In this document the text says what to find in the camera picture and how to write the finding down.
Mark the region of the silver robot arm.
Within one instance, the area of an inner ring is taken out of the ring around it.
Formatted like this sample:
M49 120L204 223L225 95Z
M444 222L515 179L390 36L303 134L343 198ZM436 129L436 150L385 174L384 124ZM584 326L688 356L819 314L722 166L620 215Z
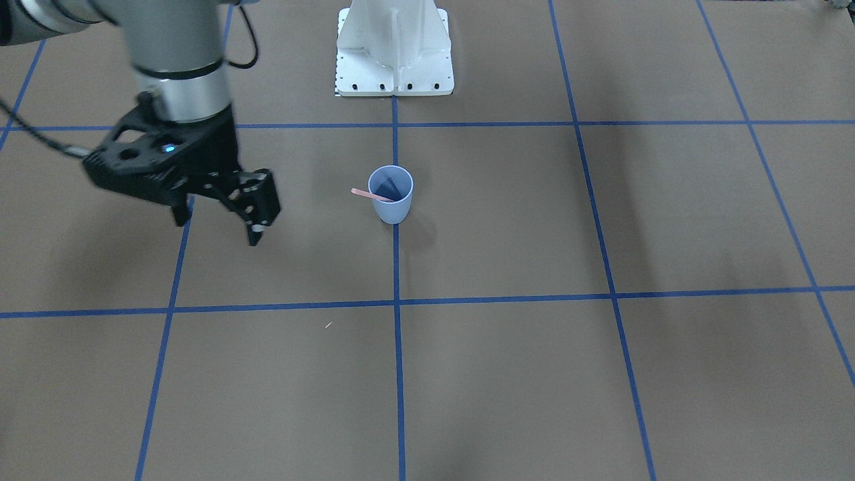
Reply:
M79 159L98 188L167 206L190 221L189 197L220 202L256 246L281 211L274 174L239 164L237 128L217 1L3 1L2 46L24 45L107 22L122 30L138 85L136 106L94 149L39 133L7 103L2 110L43 145Z

